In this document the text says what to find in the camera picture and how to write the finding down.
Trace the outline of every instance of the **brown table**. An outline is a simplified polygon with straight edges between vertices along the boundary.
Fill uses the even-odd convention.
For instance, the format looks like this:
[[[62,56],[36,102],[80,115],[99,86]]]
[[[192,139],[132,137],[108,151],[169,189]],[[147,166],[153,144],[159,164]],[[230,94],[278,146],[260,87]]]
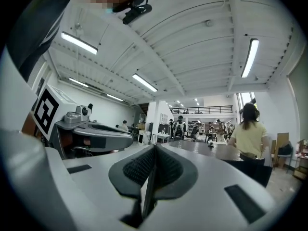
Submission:
[[[167,144],[173,147],[191,151],[192,153],[212,156],[225,161],[255,181],[259,182],[264,187],[266,187],[269,182],[272,167],[255,165],[249,161],[242,160],[240,158],[240,151],[233,146],[213,144],[214,147],[208,147],[208,144],[190,141],[173,141]]]

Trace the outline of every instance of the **dark tabletop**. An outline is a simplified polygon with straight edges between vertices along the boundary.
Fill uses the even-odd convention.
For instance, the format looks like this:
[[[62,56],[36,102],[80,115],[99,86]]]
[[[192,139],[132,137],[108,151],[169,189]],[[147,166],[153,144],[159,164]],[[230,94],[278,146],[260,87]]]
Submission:
[[[214,144],[214,147],[208,147],[208,144],[203,142],[190,141],[173,141],[167,144],[186,151],[191,151],[206,156],[213,156],[220,160],[242,161],[240,158],[240,151],[229,145]]]

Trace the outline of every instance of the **white cube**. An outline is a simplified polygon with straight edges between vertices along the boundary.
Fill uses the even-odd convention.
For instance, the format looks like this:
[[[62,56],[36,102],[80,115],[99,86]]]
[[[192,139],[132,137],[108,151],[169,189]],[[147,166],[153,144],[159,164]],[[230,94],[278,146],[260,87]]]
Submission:
[[[63,91],[47,84],[35,107],[34,121],[49,140],[54,124],[61,121],[67,112],[75,112],[76,107],[77,103]]]

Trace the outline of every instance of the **ceiling light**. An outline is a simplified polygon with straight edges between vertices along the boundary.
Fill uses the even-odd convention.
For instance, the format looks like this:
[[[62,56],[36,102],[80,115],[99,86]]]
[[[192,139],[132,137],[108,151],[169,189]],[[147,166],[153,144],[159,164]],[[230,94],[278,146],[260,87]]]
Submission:
[[[114,98],[114,99],[117,99],[117,100],[119,100],[119,101],[123,101],[122,99],[119,99],[119,98],[117,98],[117,97],[115,97],[115,96],[112,96],[112,95],[110,95],[110,94],[107,94],[107,96],[108,96],[108,97],[111,97],[111,98]]]
[[[85,41],[78,39],[76,37],[74,37],[73,35],[70,35],[68,33],[62,32],[61,33],[61,38],[78,45],[81,48],[84,48],[87,51],[90,51],[91,53],[93,53],[94,55],[97,54],[97,48],[91,46],[90,44],[86,43]]]
[[[147,88],[149,88],[151,91],[157,92],[157,89],[152,86],[149,82],[147,82],[146,80],[144,80],[143,78],[141,78],[139,75],[134,74],[133,78],[138,80],[141,84],[145,85]]]
[[[89,87],[88,85],[83,84],[83,83],[81,83],[81,82],[79,82],[78,80],[75,80],[75,79],[73,79],[73,78],[69,78],[69,80],[71,80],[71,81],[73,81],[73,82],[75,82],[75,83],[77,83],[77,84],[79,84],[79,85],[82,85],[82,86],[84,86],[84,87]]]
[[[250,45],[249,45],[249,51],[248,51],[248,57],[245,63],[245,67],[242,73],[242,78],[246,78],[250,72],[250,69],[252,67],[252,64],[254,63],[256,53],[258,50],[259,46],[259,40],[256,38],[253,38],[250,40]]]

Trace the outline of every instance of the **yellow shirt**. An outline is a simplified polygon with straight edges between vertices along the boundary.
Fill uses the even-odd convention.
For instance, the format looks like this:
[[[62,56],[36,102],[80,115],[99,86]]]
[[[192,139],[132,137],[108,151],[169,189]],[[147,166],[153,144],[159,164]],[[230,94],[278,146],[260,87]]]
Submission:
[[[267,135],[268,133],[262,124],[251,122],[248,130],[244,130],[242,124],[238,125],[231,137],[236,139],[236,148],[241,152],[250,152],[261,157],[262,138]]]

